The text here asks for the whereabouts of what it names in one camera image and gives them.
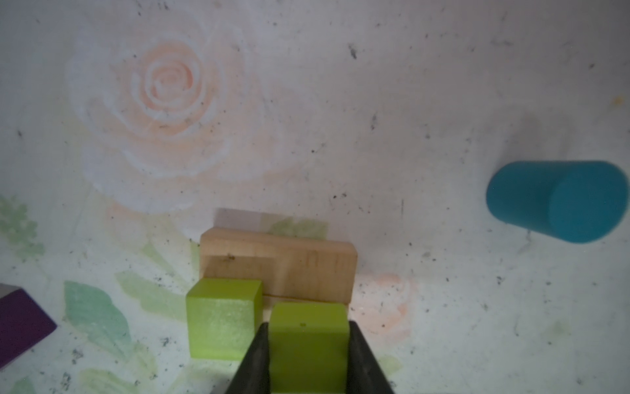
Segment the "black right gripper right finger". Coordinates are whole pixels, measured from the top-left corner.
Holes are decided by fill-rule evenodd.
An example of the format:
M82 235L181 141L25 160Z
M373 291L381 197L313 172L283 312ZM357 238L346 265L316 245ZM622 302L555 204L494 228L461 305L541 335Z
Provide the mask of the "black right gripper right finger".
M349 322L347 394L394 394L359 325Z

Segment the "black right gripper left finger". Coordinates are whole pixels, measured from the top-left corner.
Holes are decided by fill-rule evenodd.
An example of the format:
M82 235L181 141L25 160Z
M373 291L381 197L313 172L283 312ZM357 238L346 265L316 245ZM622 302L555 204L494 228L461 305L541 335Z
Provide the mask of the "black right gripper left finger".
M225 394L270 394L268 323L262 323Z

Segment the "small green cube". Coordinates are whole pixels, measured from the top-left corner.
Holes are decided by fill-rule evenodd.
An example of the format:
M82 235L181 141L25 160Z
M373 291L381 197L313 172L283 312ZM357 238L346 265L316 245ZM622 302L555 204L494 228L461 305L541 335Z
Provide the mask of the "small green cube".
M272 393L344 393L349 320L342 304L282 302L269 320Z
M202 278L185 308L193 359L242 361L263 321L263 283Z

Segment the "natural wood plank block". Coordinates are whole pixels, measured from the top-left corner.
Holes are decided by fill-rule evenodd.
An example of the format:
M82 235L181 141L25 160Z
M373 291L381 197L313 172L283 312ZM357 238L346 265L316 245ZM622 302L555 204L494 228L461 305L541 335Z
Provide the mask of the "natural wood plank block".
M200 240L201 277L260 280L267 296L349 304L358 252L348 242L211 228Z

